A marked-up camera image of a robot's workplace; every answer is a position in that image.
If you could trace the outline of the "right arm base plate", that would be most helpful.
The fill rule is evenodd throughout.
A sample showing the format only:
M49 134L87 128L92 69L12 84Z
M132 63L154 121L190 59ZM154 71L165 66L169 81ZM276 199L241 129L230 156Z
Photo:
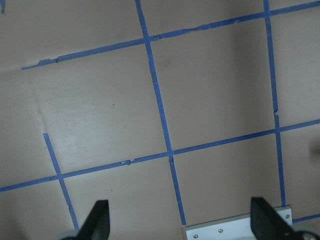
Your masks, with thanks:
M291 208L287 205L273 209L291 227ZM188 226L186 236L189 240L256 240L251 230L251 212Z

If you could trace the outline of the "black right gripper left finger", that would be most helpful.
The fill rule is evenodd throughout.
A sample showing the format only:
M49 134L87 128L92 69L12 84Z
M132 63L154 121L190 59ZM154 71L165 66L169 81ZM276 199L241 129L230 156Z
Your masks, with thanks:
M110 236L108 200L97 200L77 233L76 240L107 240Z

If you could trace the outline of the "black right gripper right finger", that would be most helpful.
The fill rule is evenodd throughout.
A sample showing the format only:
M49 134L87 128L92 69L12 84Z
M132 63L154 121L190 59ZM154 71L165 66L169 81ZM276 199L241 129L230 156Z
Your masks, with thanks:
M251 198L250 228L257 240L303 240L263 197Z

